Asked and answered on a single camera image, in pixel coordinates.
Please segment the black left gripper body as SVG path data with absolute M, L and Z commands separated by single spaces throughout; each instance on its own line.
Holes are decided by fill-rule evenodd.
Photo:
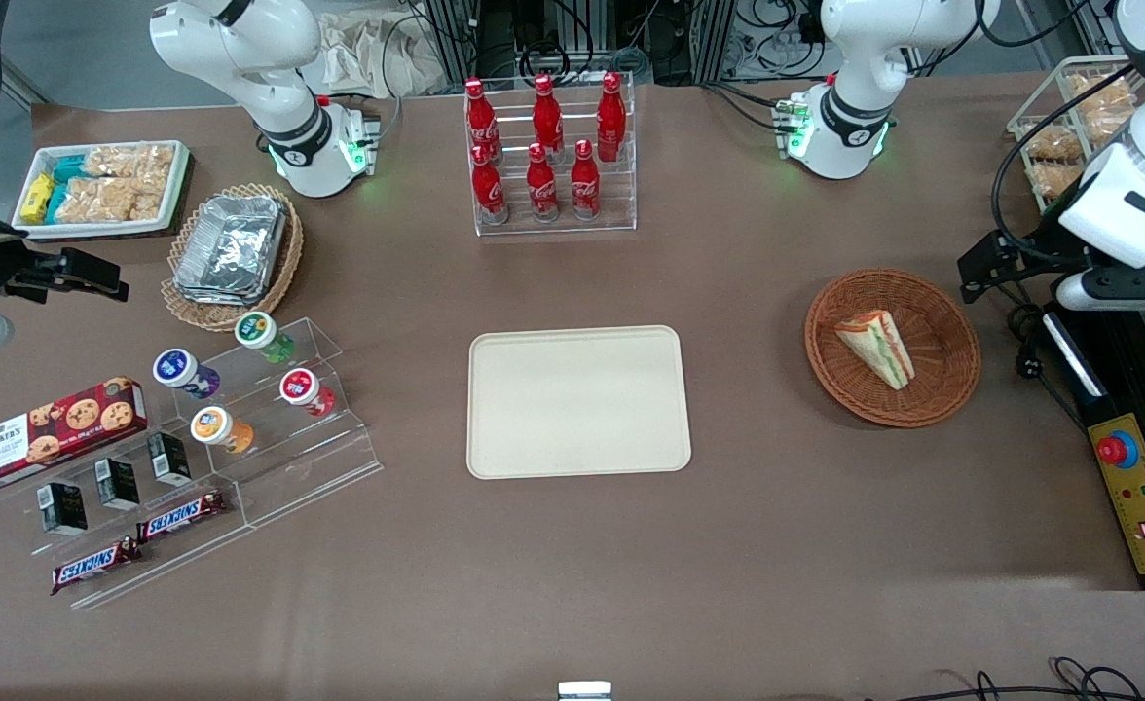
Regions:
M 1040 284 L 1058 285 L 1075 274 L 1088 269 L 1090 254 L 1088 245 L 1066 227 L 1059 225 L 1056 219 L 1044 219 L 1034 231 L 1022 237 L 1022 243 L 1030 245 L 1037 253 L 1022 253 L 1021 279 L 1022 284 L 1030 283 L 1030 279 L 1039 278 Z

